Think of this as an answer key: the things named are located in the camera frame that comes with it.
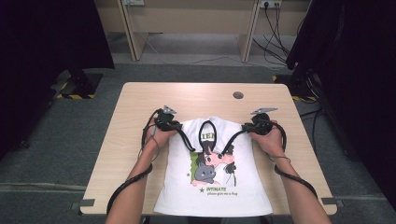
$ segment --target human arm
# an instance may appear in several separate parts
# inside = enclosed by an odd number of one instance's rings
[[[286,158],[280,130],[276,126],[267,135],[256,133],[249,133],[249,135],[275,161],[280,171],[299,176]],[[331,223],[316,196],[306,186],[284,176],[281,176],[281,179],[294,223]]]
[[[156,151],[159,150],[160,147],[163,147],[172,135],[177,133],[176,131],[162,132],[156,128],[154,135],[150,138],[149,134],[153,128],[154,127],[150,127],[147,130],[148,137],[146,138],[146,144],[127,179],[145,172],[151,165]],[[145,176],[120,192],[108,213],[106,224],[139,223],[145,200],[147,179],[148,178]]]

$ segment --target black curtain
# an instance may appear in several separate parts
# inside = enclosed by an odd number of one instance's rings
[[[27,137],[57,76],[86,68],[114,68],[92,0],[0,3],[0,159]]]
[[[345,6],[339,46],[318,74],[338,128],[396,209],[396,2]]]

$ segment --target cartoon print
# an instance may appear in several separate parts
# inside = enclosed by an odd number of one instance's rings
[[[214,165],[205,165],[200,162],[197,170],[195,171],[195,179],[198,181],[203,181],[209,184],[213,184],[215,181],[213,177],[216,176]]]
[[[224,155],[213,152],[211,149],[212,145],[212,141],[203,142],[204,151],[198,154],[195,161],[196,164],[199,165],[203,163],[206,166],[213,166],[215,168],[216,175],[213,177],[213,184],[236,186],[236,178],[234,175],[236,166],[234,164],[233,145],[227,148]],[[191,183],[194,186],[207,184],[207,182],[197,179],[197,176]]]

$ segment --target wall socket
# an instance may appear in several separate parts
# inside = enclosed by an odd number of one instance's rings
[[[139,6],[145,5],[145,0],[123,0],[125,6]]]
[[[282,0],[262,0],[260,7],[265,8],[265,2],[268,3],[268,8],[280,8],[280,5],[282,5]]]

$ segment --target black fabric backdrop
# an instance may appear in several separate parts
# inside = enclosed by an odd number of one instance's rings
[[[92,0],[0,3],[0,159],[34,127],[56,77],[85,68],[114,68]]]
[[[363,161],[396,209],[394,8],[392,0],[312,1],[288,60],[298,63],[295,80],[318,75],[319,100],[344,150]]]

